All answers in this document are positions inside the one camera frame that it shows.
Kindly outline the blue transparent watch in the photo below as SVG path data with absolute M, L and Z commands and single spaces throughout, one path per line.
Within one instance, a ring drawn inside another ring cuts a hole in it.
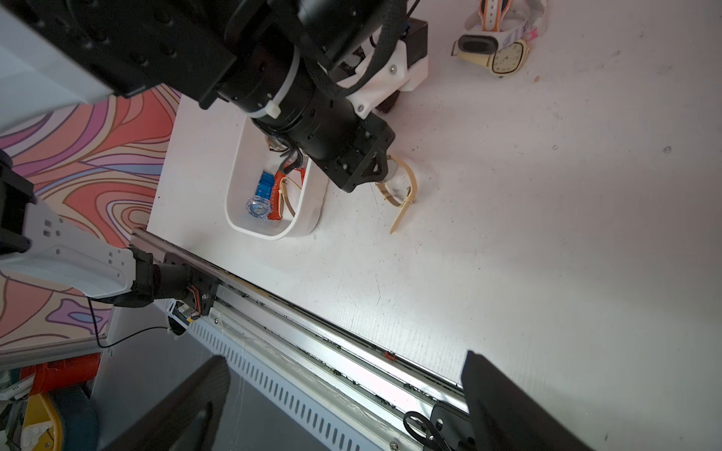
M 271 196 L 275 185 L 275 176 L 263 171 L 255 194 L 246 202 L 247 212 L 258 219 L 266 219 L 272 212 Z

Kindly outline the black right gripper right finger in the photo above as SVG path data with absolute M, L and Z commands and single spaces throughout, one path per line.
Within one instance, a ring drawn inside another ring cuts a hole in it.
M 479 450 L 588 450 L 501 370 L 469 351 L 462 370 L 469 422 Z

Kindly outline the beige thin strap watch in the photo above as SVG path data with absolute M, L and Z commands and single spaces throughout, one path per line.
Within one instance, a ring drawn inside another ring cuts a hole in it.
M 399 228 L 404 216 L 417 200 L 419 184 L 412 167 L 403 159 L 393 155 L 387 156 L 388 173 L 381 182 L 375 182 L 375 187 L 384 201 L 397 210 L 389 234 L 392 235 Z

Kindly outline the red transparent watch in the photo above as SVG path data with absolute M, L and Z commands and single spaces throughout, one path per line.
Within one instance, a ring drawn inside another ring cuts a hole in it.
M 295 218 L 296 212 L 289 198 L 289 186 L 293 186 L 298 192 L 303 189 L 306 178 L 306 169 L 304 167 L 293 169 L 291 173 L 285 174 L 280 169 L 274 175 L 274 186 L 272 188 L 270 198 L 270 212 L 266 218 L 270 221 L 280 221 L 284 212 L 287 210 L 292 218 Z

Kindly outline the white orange strap watch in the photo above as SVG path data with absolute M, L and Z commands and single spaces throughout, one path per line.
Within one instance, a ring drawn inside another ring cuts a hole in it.
M 510 9 L 511 0 L 481 0 L 479 2 L 479 18 L 483 31 L 498 32 L 501 23 Z

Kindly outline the white plastic storage box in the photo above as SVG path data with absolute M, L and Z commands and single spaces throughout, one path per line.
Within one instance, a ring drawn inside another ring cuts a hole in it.
M 327 177 L 308 158 L 288 174 L 281 163 L 267 137 L 245 120 L 226 198 L 233 229 L 267 241 L 303 237 L 315 229 Z

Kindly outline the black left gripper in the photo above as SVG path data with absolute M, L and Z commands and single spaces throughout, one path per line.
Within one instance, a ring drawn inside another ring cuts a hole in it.
M 395 138 L 385 120 L 371 114 L 365 120 L 334 120 L 319 127 L 304 139 L 304 151 L 331 182 L 351 193 L 387 177 L 387 152 Z

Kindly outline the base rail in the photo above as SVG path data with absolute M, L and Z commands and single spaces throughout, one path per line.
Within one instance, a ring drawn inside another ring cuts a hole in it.
M 187 332 L 329 450 L 470 450 L 461 387 L 141 230 L 133 244 L 199 276 Z

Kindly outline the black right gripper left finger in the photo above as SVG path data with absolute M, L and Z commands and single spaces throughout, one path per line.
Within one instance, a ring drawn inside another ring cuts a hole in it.
M 230 385 L 227 359 L 214 355 L 105 448 L 211 450 Z

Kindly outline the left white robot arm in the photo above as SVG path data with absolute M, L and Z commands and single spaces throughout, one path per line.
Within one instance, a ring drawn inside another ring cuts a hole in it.
M 351 192 L 387 176 L 394 132 L 351 97 L 406 20 L 403 1 L 5 1 L 1 125 L 165 85 L 238 106 Z

